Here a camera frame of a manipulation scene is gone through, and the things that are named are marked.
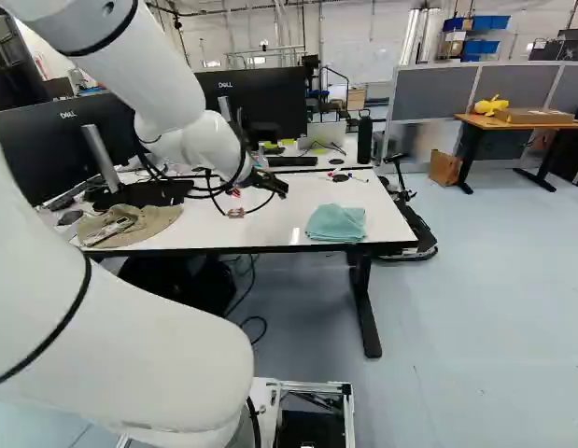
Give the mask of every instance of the gray cubicle panel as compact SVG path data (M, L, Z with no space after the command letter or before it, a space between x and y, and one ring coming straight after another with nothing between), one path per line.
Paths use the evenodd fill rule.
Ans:
M566 65L549 107L574 114L578 108L578 65Z
M499 94L510 107L543 107L557 77L558 65L486 65L472 103Z
M477 66L397 72L392 120L452 119L465 112Z

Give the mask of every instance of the desk surface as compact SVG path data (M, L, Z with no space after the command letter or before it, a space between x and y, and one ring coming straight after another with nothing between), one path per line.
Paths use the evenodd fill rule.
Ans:
M211 200L188 199L183 204L183 214L179 219L146 241L117 249L84 250L105 257L166 251L258 253L345 250L352 245L314 241L305 235L307 220L324 203L365 208L368 236L359 245L378 245L378 248L415 246L415 235L374 171L360 170L354 174L360 179L369 179L369 182L350 179L333 183L318 172L279 175L289 183L287 199L281 200L275 196L261 210L244 218L224 217ZM202 179L197 180L200 185L202 182ZM263 203L269 196L269 191L243 189L241 198L221 194L217 200L224 210L237 207L247 210ZM71 243L78 245L77 237Z
M333 149L326 148L314 148L307 151L304 156L314 156L317 157L316 166L277 166L275 168L268 168L274 173L294 173L300 171L312 171L312 170L333 170L335 168L341 169L362 169L362 168L373 168L371 163L357 163L357 135L347 134L345 135L345 142L341 146L341 149L346 153L346 156ZM281 157L295 157L301 156L307 147L299 147L299 144L290 145L285 147L285 152L281 154ZM331 159L342 159L345 161L342 165L332 165L330 163Z
M477 114L455 114L456 119L460 119L468 124L481 128L485 131L504 131L504 130L530 130L530 129L578 129L578 120L573 123L560 124L512 124L495 119L494 117L486 117Z

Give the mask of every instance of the blue bin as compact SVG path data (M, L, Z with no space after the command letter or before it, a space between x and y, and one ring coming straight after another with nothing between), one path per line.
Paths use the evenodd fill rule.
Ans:
M474 31L506 30L511 16L475 16L473 17Z
M463 28L464 17L455 17L454 19L448 19L444 21L442 31L455 31Z
M492 29L493 30L506 30L509 26L509 19L511 16L494 16L492 17Z
M463 54L460 57L462 63L479 63L479 54Z
M485 40L482 42L482 53L493 54L498 50L498 44L500 42L497 40Z
M475 16L473 17L474 31L487 31L492 29L492 16Z
M483 40L467 40L463 45L463 54L481 54L483 53Z

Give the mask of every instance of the desk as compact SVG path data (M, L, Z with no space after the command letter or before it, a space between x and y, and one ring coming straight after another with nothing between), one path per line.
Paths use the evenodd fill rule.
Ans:
M381 357L382 346L367 291L372 254L415 247L414 233L373 170L357 171L357 177L368 180L367 183L355 179L334 183L320 172L278 177L289 184L287 199L276 196L261 210L244 218L224 217L211 200L188 199L183 204L183 214L169 228L146 241L115 249L83 250L96 257L346 252L365 355ZM195 182L204 185L203 179ZM269 191L243 189L240 198L221 194L217 200L224 210L240 206L251 209L269 196ZM304 231L307 220L323 203L365 208L367 238L356 244L310 240ZM79 206L90 207L88 203ZM77 238L72 243L78 245Z
M346 156L340 152L333 149L314 148L309 150L305 156L317 157L316 166L277 166L275 168L269 168L270 171L274 173L297 173L297 172L312 172L312 171L331 171L335 168L341 168L345 170L360 170L363 168L373 168L371 163L357 163L357 136L356 135L346 135L345 142L341 146L341 149L346 153ZM295 157L301 156L307 147L299 147L298 143L293 145L285 146L285 152L281 154L281 157ZM345 161L342 165L332 165L330 163L331 159L342 159Z
M463 121L468 125L466 131L468 132L469 142L467 143L467 148L463 156L463 163L461 164L460 171L458 173L458 183L457 185L466 194L473 194L472 188L467 185L467 175L472 167L473 160L477 154L477 149L479 147L479 142L486 131L527 131L534 129L567 129L567 130L578 130L578 120L573 123L562 123L562 124L512 124L502 121L500 119L495 119L492 117L486 117L483 115L475 114L455 114L455 118ZM554 158L558 143L559 134L555 137L554 141L546 151L543 157L542 164L538 170L538 174L529 173L521 168L514 168L516 173L526 177L527 179L535 182L543 189L547 189L550 192L554 192L557 189L548 183L545 178L548 174L548 169L550 163Z

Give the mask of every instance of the dell monitor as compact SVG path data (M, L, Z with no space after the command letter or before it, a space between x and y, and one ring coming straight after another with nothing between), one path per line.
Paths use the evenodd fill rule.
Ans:
M112 162L138 150L133 110L112 93L28 105L0 112L0 143L17 185L31 205L63 194L99 173L81 126L97 126Z
M206 108L220 112L218 98L227 96L235 119L242 107L249 122L276 124L279 138L307 135L304 67L201 72L195 76L204 91Z

